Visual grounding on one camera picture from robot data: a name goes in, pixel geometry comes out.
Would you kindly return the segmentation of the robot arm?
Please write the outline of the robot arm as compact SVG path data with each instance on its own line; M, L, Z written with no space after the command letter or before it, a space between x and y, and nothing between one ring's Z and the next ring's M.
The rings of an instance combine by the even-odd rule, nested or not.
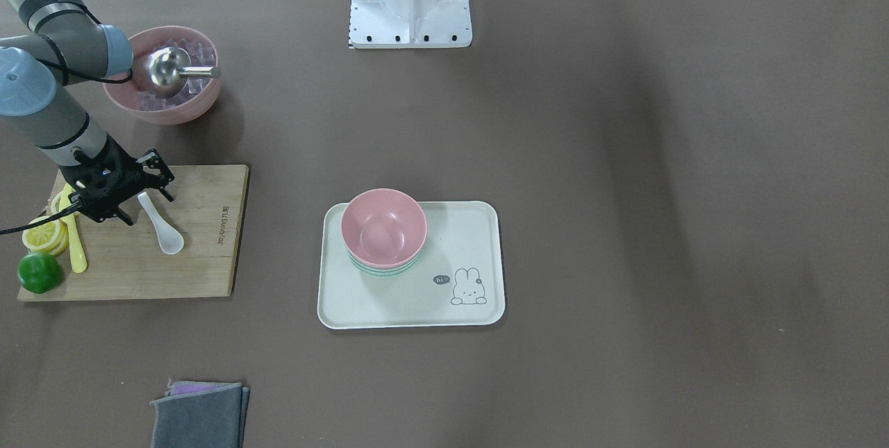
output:
M83 0L6 0L28 28L2 39L2 119L52 160L71 186L60 216L133 220L123 204L149 189L168 197L174 174L156 150L130 156L67 90L133 78L127 37Z

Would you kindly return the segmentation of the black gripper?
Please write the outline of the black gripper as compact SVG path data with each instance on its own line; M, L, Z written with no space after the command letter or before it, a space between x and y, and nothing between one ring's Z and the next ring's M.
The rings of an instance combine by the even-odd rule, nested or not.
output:
M80 149L74 156L76 163L61 166L60 172L74 190L70 196L76 211L95 222L118 218L133 226L135 221L122 204L149 189L158 190L168 202L175 200L167 191L175 175L155 148L136 159L108 137L98 156L88 157Z

